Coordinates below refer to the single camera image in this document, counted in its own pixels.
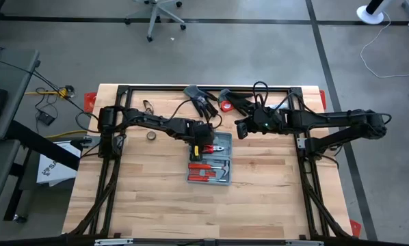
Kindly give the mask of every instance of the wooden workbench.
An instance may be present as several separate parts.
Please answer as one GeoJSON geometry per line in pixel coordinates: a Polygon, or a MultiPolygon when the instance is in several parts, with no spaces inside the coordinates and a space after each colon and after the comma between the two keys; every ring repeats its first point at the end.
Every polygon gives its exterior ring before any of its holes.
{"type": "MultiPolygon", "coordinates": [[[[94,114],[98,115],[101,107],[114,105],[117,87],[100,85],[94,114]]],[[[302,86],[302,90],[307,106],[323,112],[319,88],[302,86]]],[[[284,97],[283,93],[270,93],[267,104],[279,103],[284,97]]],[[[188,97],[183,92],[134,91],[131,106],[144,111],[144,99],[154,105],[155,115],[168,118],[188,97]]],[[[133,238],[244,239],[309,235],[293,136],[250,133],[239,140],[234,121],[242,118],[241,114],[233,110],[221,115],[223,122],[217,131],[233,135],[233,181],[229,187],[187,183],[187,144],[162,132],[149,141],[148,129],[127,129],[110,235],[120,232],[121,237],[133,238]]],[[[200,120],[191,103],[184,104],[176,117],[200,120]]],[[[95,119],[90,128],[96,130],[95,119]]],[[[327,129],[311,131],[313,137],[327,134],[327,129]]],[[[74,229],[93,205],[101,164],[102,159],[96,156],[81,160],[63,232],[74,229]]],[[[336,165],[322,159],[317,169],[324,204],[351,233],[336,165]]]]}

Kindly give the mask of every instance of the red-handled pliers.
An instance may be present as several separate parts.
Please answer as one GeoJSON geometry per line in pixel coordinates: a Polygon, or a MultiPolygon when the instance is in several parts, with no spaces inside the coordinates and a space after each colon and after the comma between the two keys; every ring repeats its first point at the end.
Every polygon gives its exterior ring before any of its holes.
{"type": "Polygon", "coordinates": [[[205,145],[202,153],[212,154],[215,151],[223,151],[223,150],[224,150],[224,147],[221,147],[221,146],[205,145]]]}

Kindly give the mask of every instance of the black glove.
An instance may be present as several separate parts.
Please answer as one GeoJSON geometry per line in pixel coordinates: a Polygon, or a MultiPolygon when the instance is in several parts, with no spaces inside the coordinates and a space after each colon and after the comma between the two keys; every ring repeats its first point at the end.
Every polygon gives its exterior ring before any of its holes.
{"type": "Polygon", "coordinates": [[[192,99],[192,104],[194,104],[200,117],[204,116],[206,120],[209,120],[208,112],[211,114],[211,117],[215,117],[218,114],[218,110],[208,100],[209,98],[214,101],[218,100],[213,94],[199,90],[197,85],[190,85],[183,92],[192,99]]]}
{"type": "Polygon", "coordinates": [[[246,98],[252,96],[252,93],[237,93],[225,89],[220,93],[220,100],[228,100],[231,105],[238,110],[238,112],[240,112],[241,115],[247,116],[253,110],[253,102],[250,102],[246,98]]]}

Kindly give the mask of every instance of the concrete floor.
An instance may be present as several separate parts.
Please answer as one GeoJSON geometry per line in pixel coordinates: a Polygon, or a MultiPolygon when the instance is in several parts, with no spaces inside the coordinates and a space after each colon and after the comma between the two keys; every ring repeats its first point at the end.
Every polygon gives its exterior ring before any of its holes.
{"type": "MultiPolygon", "coordinates": [[[[366,0],[312,0],[319,21],[357,21],[354,10],[366,0]]],[[[387,12],[393,21],[408,17],[394,1],[387,12]]],[[[122,18],[141,9],[131,0],[7,0],[2,12],[17,16],[78,16],[122,18]]],[[[174,10],[183,18],[309,20],[305,0],[184,0],[174,10]]],[[[155,26],[152,43],[145,23],[46,23],[0,21],[0,46],[37,49],[39,71],[58,85],[73,85],[73,100],[95,92],[99,83],[195,83],[318,85],[328,97],[328,85],[310,25],[177,24],[155,26]]],[[[387,136],[352,143],[375,231],[380,241],[409,243],[409,77],[378,79],[363,65],[359,52],[380,26],[320,26],[326,57],[342,110],[373,109],[390,113],[387,136]]],[[[379,74],[409,73],[407,26],[386,29],[365,51],[367,63],[379,74]]],[[[36,78],[29,91],[44,87],[36,78]]],[[[24,97],[16,119],[34,129],[38,98],[24,97]]],[[[77,110],[56,104],[60,117],[40,134],[78,129],[67,115],[77,110]]],[[[362,223],[344,153],[340,176],[351,219],[362,223]]],[[[1,197],[8,200],[14,180],[1,197]]],[[[39,191],[20,208],[30,215],[25,225],[2,222],[0,240],[58,235],[70,191],[39,191]]]]}

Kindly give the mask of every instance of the gray tool case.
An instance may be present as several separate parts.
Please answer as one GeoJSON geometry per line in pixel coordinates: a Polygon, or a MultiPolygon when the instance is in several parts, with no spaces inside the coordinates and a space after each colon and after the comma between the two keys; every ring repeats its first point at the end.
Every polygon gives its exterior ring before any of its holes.
{"type": "Polygon", "coordinates": [[[203,185],[230,185],[232,182],[232,135],[230,133],[215,132],[215,139],[213,140],[214,146],[224,147],[222,151],[214,152],[213,154],[203,154],[201,161],[194,161],[192,163],[207,164],[213,167],[227,167],[227,172],[224,174],[222,169],[190,169],[187,165],[186,181],[190,183],[203,184],[203,185]],[[208,176],[215,172],[215,177],[209,178],[226,180],[226,182],[220,181],[192,181],[188,180],[189,175],[195,176],[208,176]]]}

